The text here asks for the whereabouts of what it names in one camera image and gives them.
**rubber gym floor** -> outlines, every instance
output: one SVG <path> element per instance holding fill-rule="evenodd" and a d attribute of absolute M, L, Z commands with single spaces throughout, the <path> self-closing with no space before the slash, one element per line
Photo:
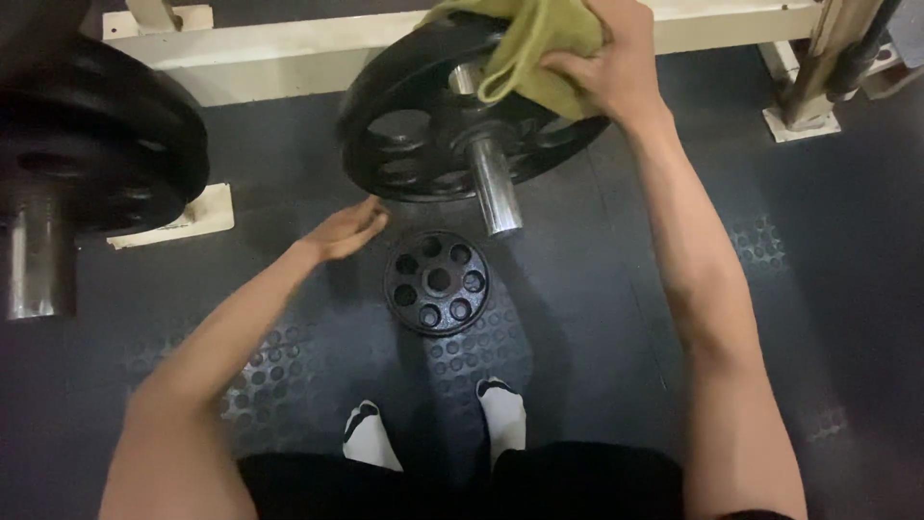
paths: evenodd
<path fill-rule="evenodd" d="M 431 4 L 212 1 L 218 27 Z M 924 516 L 924 83 L 839 105 L 839 134 L 775 144 L 756 47 L 660 56 L 658 69 L 748 275 L 810 516 Z M 118 252 L 81 240 L 78 317 L 0 324 L 0 516 L 95 517 L 130 390 L 293 240 L 363 197 L 339 165 L 340 95 L 204 109 L 210 182 L 231 184 L 234 229 Z M 372 399 L 407 471 L 478 482 L 472 388 L 491 374 L 523 392 L 529 446 L 597 440 L 682 460 L 682 352 L 620 130 L 517 196 L 526 227 L 504 240 L 485 238 L 473 200 L 388 203 L 389 229 L 310 277 L 229 391 L 236 453 L 337 453 L 349 410 Z M 383 297 L 390 245 L 423 229 L 471 239 L 493 270 L 490 310 L 458 338 L 403 330 Z"/>

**green towel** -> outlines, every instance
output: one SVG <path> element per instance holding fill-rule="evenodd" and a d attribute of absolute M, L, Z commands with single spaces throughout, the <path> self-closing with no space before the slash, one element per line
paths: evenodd
<path fill-rule="evenodd" d="M 493 103 L 517 91 L 572 121 L 600 114 L 571 80 L 539 65 L 547 51 L 590 56 L 603 46 L 600 21 L 581 0 L 445 0 L 423 23 L 453 10 L 512 20 L 484 68 L 481 101 Z"/>

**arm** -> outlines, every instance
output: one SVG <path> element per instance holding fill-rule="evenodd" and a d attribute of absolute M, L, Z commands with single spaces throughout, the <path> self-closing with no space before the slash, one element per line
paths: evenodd
<path fill-rule="evenodd" d="M 388 216 L 378 199 L 325 220 L 222 302 L 132 395 L 100 518 L 251 519 L 218 403 L 311 270 L 353 254 Z"/>
<path fill-rule="evenodd" d="M 766 509 L 807 517 L 796 456 L 767 378 L 748 282 L 658 92 L 653 16 L 635 0 L 587 0 L 610 30 L 597 56 L 551 53 L 632 146 L 689 381 L 689 518 Z"/>

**hand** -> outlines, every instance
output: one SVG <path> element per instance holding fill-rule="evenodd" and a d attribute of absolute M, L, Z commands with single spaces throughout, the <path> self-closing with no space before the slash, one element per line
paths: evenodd
<path fill-rule="evenodd" d="M 388 211 L 379 202 L 379 197 L 370 195 L 365 201 L 327 217 L 297 243 L 308 246 L 319 263 L 339 260 L 359 251 L 385 229 L 386 224 Z"/>
<path fill-rule="evenodd" d="M 541 64 L 564 72 L 611 118 L 630 129 L 669 115 L 654 67 L 654 15 L 636 0 L 585 0 L 608 32 L 589 58 L 552 51 Z"/>

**foot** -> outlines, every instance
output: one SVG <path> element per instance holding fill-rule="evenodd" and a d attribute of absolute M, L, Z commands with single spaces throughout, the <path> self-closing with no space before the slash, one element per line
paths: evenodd
<path fill-rule="evenodd" d="M 344 456 L 361 463 L 404 471 L 392 450 L 392 443 L 388 441 L 379 407 L 372 401 L 361 402 L 346 421 Z"/>
<path fill-rule="evenodd" d="M 523 398 L 498 378 L 482 379 L 475 386 L 491 438 L 491 468 L 507 450 L 526 449 L 526 410 Z"/>

